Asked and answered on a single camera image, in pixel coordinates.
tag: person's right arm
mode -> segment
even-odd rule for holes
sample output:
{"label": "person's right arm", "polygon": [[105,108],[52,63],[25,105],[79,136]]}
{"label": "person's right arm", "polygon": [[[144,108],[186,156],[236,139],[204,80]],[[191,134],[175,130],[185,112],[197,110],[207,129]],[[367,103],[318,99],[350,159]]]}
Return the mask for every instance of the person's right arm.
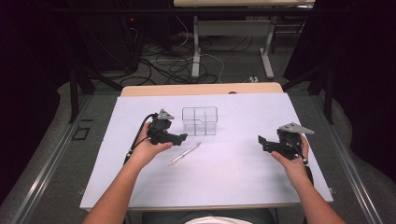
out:
{"label": "person's right arm", "polygon": [[[301,139],[303,142],[303,155],[308,159],[308,142],[302,135]],[[286,175],[288,176],[291,185],[296,189],[297,194],[300,197],[308,223],[345,223],[345,221],[341,219],[334,210],[332,210],[329,204],[324,201],[321,195],[311,184],[301,157],[290,161],[275,151],[273,151],[271,155],[285,168]]]}

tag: person's lap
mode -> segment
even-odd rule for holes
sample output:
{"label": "person's lap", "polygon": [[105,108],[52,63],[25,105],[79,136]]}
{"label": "person's lap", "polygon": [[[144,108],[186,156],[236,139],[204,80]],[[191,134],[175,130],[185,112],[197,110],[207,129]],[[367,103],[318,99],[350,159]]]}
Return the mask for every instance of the person's lap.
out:
{"label": "person's lap", "polygon": [[145,212],[142,216],[143,224],[184,224],[198,217],[231,217],[254,224],[271,224],[273,218],[268,209],[228,209],[202,211],[169,211]]}

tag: person's left arm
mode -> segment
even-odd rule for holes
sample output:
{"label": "person's left arm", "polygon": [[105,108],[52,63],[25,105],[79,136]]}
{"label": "person's left arm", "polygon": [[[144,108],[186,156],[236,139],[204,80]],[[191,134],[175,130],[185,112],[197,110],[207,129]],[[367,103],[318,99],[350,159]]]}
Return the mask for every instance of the person's left arm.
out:
{"label": "person's left arm", "polygon": [[172,146],[172,143],[152,145],[147,139],[148,127],[149,123],[146,123],[137,141],[142,142],[134,149],[130,159],[122,166],[116,178],[85,217],[83,223],[122,223],[134,190],[134,183],[140,171],[158,153]]}

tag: horizontal black beam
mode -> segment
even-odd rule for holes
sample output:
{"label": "horizontal black beam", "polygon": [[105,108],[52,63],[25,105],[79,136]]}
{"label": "horizontal black beam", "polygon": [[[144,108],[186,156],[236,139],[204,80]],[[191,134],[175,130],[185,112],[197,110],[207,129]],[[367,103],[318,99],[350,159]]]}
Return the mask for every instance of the horizontal black beam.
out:
{"label": "horizontal black beam", "polygon": [[247,8],[247,7],[199,7],[199,8],[165,8],[165,9],[83,9],[83,8],[56,8],[49,11],[64,15],[134,15],[144,17],[156,16],[323,16],[345,15],[350,9],[343,8]]}

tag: transparent container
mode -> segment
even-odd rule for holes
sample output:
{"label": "transparent container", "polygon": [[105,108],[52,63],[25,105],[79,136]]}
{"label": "transparent container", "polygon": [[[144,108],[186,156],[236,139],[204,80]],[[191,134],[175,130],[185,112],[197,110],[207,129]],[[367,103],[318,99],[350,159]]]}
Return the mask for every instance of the transparent container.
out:
{"label": "transparent container", "polygon": [[184,107],[182,111],[184,132],[189,136],[216,135],[218,109],[208,107]]}

